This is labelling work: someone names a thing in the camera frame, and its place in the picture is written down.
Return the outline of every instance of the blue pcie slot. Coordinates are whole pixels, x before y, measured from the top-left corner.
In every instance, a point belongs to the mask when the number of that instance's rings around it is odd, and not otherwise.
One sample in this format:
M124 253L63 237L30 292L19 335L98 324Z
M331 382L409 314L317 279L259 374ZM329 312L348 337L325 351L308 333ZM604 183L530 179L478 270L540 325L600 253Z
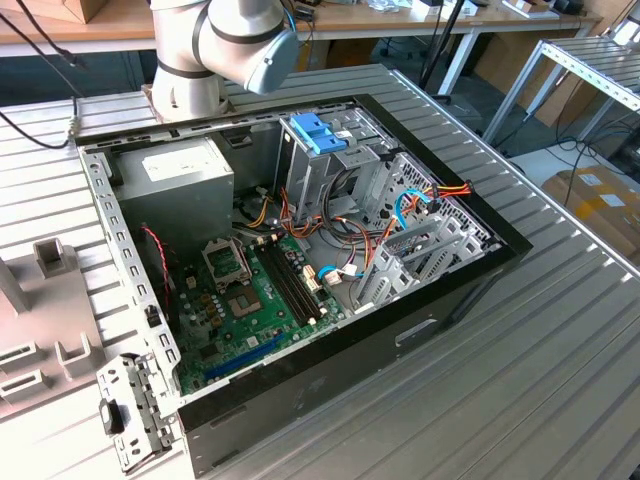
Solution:
M210 368L206 372L204 372L205 380L212 380L216 377L221 377L233 370L236 370L248 363L251 363L257 360L260 357L265 356L267 353L272 352L278 346L278 342L282 340L284 334L279 334L273 337L271 340L263 343L262 345L254 348L253 350L249 350L241 355L238 355L236 358L229 360L228 362L223 363L222 365L218 365L217 367Z

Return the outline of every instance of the cardboard box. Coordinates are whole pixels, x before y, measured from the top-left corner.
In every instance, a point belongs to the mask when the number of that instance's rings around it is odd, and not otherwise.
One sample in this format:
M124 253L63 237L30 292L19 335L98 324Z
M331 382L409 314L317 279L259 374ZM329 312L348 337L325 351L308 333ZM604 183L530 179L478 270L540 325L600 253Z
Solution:
M567 195L571 171L559 172L542 189L558 202ZM567 208L605 242L640 264L640 194L606 167L576 170Z
M89 23L108 0L25 0L33 15L75 23ZM0 8L22 12L15 0L0 0Z
M543 0L509 0L509 3L525 13L544 13L550 5Z

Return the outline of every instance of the workbench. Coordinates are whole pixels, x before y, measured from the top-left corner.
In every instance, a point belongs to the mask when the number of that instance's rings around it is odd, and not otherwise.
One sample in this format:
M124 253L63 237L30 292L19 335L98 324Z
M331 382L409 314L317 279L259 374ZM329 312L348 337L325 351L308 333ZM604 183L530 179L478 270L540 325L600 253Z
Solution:
M463 38L449 66L439 94L452 92L462 68L481 33L521 32L548 30L577 30L576 37L585 37L601 20L587 13L579 18L560 15L556 19L527 19L491 0L474 17L459 18L452 33ZM27 18L13 11L1 10L30 38L48 53L51 47L44 42ZM44 30L60 44L74 53L114 52L124 50L154 50L155 39L151 11L145 0L110 0L89 24L82 25L49 18L38 19ZM440 22L442 32L446 20ZM364 3L352 6L321 4L316 8L314 41L352 38L383 38L431 35L436 27L436 16L418 15L414 10L402 8L396 13L380 13ZM309 39L309 26L298 22L298 37ZM34 55L15 33L0 23L0 56Z
M637 113L640 109L640 54L635 50L621 47L609 37L541 40L485 130L482 138L487 143L497 135L542 57L552 60L556 66L529 105L530 114L553 91L565 69L609 97L578 135L578 140L584 140L591 133L615 102L631 112Z
M534 245L454 328L206 478L626 479L640 459L640 273L398 72L297 73L239 111L369 93ZM63 137L70 101L6 109ZM80 101L83 133L155 123L142 94ZM0 255L57 236L78 251L109 358L143 346L73 148L39 150L0 127ZM3 472L120 477L91 385L0 423ZM18 474L7 478L17 478ZM144 480L191 478L176 447Z

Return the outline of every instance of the green circuit board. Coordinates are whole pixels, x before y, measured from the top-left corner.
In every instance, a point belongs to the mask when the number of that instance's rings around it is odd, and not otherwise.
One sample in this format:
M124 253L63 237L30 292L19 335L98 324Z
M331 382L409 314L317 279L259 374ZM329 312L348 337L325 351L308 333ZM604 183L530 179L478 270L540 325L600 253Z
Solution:
M281 239L276 247L289 258L295 257L298 264L308 264L293 238ZM316 294L309 293L326 313L315 325L300 326L256 252L246 248L245 256L252 271L251 285L236 283L229 285L224 293L218 292L204 261L193 266L195 288L187 288L188 274L177 281L180 328L174 337L182 356L178 377L183 394L193 393L214 378L246 367L344 318L338 302L322 289ZM219 261L225 271L233 270L233 259ZM304 280L301 272L296 275ZM251 304L257 305L256 296L251 292L255 292L260 308L238 318L230 299L236 299L236 310L248 309ZM210 378L215 368L221 368L224 374Z

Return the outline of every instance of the motherboard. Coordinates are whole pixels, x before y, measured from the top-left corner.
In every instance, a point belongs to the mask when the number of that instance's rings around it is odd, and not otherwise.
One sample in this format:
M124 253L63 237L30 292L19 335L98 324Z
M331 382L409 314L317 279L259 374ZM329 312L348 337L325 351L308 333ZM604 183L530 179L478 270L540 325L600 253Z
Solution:
M176 282L174 336L182 355L183 394L344 318L338 302L314 280L295 239L246 247L234 240L219 242L210 242L203 252L206 261L184 268ZM234 273L243 280L227 283Z

